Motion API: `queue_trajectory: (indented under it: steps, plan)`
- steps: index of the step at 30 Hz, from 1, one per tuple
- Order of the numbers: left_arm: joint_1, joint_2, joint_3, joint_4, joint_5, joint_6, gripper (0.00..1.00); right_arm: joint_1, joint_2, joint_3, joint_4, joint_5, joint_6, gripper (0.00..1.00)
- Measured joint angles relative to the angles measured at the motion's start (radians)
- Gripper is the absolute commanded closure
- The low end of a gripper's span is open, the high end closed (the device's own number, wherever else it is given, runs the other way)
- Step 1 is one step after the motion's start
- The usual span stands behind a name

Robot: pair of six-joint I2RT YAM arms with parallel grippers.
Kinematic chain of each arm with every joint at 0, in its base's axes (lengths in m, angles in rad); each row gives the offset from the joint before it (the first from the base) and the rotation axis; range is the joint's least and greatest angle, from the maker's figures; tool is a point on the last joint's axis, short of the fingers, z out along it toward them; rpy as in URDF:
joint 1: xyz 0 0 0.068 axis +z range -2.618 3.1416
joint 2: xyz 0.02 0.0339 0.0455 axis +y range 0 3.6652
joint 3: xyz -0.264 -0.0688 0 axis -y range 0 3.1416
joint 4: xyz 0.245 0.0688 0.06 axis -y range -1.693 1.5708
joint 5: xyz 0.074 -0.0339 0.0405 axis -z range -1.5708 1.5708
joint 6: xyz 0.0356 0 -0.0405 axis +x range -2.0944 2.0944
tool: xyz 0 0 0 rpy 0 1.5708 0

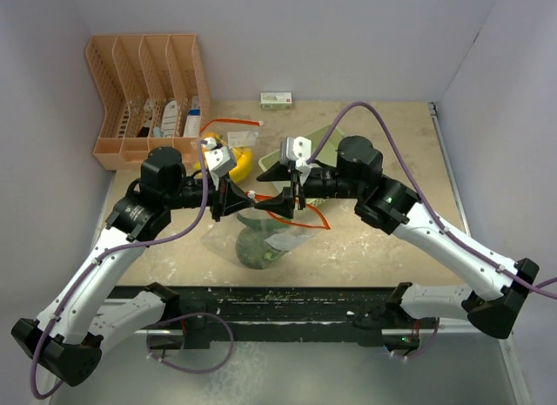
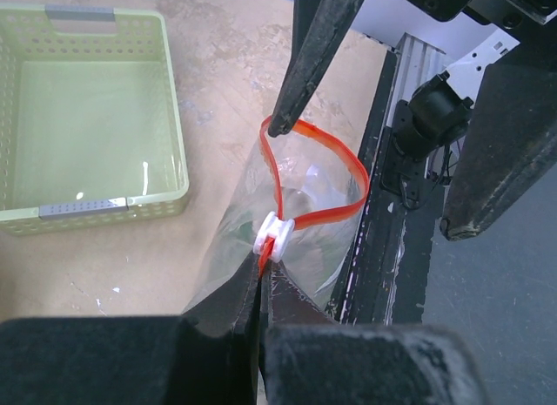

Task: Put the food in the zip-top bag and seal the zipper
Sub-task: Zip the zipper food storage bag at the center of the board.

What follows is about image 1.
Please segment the clear orange-zip bag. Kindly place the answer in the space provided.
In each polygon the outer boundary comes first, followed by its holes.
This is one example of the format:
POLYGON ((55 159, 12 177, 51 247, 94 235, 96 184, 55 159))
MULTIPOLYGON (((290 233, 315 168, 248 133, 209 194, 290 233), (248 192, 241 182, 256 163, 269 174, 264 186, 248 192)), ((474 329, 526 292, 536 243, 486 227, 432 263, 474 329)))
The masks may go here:
POLYGON ((265 270, 330 229, 326 216, 311 204, 293 219, 248 208, 221 219, 203 235, 201 244, 235 266, 265 270))
POLYGON ((253 168, 253 147, 264 122, 242 118, 215 118, 199 129, 203 139, 214 138, 218 144, 232 149, 237 165, 230 171, 232 180, 239 184, 246 180, 253 168))

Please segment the yellow banana bunch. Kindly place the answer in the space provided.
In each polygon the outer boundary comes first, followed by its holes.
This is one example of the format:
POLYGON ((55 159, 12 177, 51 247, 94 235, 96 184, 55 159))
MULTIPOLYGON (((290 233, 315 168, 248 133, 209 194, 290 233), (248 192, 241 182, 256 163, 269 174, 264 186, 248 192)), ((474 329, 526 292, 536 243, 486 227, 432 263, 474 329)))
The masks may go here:
MULTIPOLYGON (((231 149, 236 157, 237 166, 222 178, 228 177, 233 182, 239 183, 242 180, 246 179, 252 170, 252 151, 249 148, 231 148, 231 149)), ((210 175, 206 163, 205 163, 205 167, 207 170, 207 174, 210 175)), ((212 180, 214 183, 217 183, 222 178, 218 179, 217 181, 214 181, 213 179, 212 180)))

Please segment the green netted melon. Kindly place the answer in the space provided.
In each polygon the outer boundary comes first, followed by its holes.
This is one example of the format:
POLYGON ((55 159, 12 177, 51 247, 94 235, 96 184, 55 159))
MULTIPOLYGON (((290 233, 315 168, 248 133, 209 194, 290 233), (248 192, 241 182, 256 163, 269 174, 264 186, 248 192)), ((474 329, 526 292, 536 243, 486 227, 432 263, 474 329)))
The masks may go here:
POLYGON ((256 231, 245 227, 235 242, 235 254, 239 262, 250 269, 264 270, 281 259, 285 250, 277 249, 266 240, 271 238, 274 232, 256 231))

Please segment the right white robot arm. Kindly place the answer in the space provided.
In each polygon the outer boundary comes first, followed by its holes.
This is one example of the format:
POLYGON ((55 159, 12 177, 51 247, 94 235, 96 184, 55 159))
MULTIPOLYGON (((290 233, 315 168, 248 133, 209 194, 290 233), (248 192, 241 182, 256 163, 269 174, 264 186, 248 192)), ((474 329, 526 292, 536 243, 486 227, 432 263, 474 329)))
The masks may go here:
POLYGON ((282 182, 280 194, 264 203, 268 211, 292 218, 306 199, 354 199, 354 212, 372 228, 417 247, 462 279, 462 284, 425 287, 401 283, 387 306, 395 327, 416 319, 469 321, 483 334, 506 339, 540 270, 532 260, 514 260, 496 253, 463 233, 437 213, 412 189, 383 173, 383 155, 361 136, 343 138, 336 164, 308 157, 312 143, 286 138, 280 156, 260 173, 259 182, 282 182))

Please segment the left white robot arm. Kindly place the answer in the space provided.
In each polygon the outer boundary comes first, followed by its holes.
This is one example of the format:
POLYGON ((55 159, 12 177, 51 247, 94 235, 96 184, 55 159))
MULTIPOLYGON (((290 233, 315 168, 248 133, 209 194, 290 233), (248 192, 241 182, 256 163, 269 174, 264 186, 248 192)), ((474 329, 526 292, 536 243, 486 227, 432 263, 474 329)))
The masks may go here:
POLYGON ((179 317, 179 295, 151 283, 131 300, 107 314, 97 311, 124 272, 144 251, 184 237, 158 235, 177 209, 195 208, 198 224, 206 211, 214 219, 252 206, 253 200, 233 183, 234 151, 209 139, 198 143, 201 176, 187 174, 181 153, 172 147, 152 150, 140 176, 113 207, 91 253, 69 283, 35 319, 21 318, 13 338, 31 358, 30 385, 37 388, 37 369, 60 383, 76 387, 101 358, 137 330, 150 325, 169 328, 179 317))

